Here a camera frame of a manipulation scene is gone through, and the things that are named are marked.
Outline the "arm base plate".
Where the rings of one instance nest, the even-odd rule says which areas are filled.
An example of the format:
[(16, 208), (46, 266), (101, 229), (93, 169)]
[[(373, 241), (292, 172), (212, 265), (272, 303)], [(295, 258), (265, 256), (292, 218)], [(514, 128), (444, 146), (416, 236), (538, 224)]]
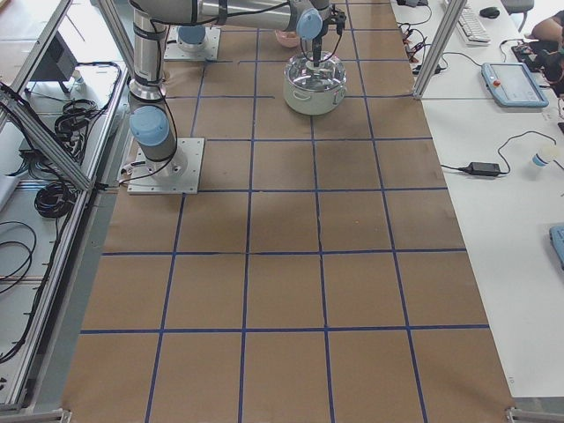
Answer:
[(212, 26), (172, 26), (164, 59), (172, 62), (215, 62), (221, 31)]
[(128, 183), (127, 191), (131, 195), (196, 194), (203, 156), (203, 138), (180, 138), (172, 161), (152, 175), (162, 164), (147, 161), (138, 147), (136, 161), (143, 161), (143, 164), (133, 168), (132, 182)]

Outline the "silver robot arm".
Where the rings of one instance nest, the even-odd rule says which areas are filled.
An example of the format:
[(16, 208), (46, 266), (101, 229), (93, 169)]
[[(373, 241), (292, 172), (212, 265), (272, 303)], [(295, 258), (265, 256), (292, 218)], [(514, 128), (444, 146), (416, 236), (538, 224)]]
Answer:
[(330, 25), (328, 1), (132, 1), (133, 79), (130, 82), (130, 131), (145, 155), (142, 177), (181, 174), (178, 131), (164, 92), (164, 54), (170, 26), (206, 24), (294, 32), (313, 44), (321, 61), (322, 39)]
[(180, 49), (193, 52), (204, 48), (206, 28), (204, 26), (178, 26), (177, 44)]

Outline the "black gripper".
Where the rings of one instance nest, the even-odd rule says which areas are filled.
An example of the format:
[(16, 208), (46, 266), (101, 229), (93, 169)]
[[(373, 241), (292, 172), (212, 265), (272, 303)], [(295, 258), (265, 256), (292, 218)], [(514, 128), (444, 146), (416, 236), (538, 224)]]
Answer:
[(322, 55), (322, 37), (327, 33), (330, 21), (330, 0), (313, 0), (316, 9), (315, 29), (316, 34), (312, 40), (312, 63), (318, 66)]

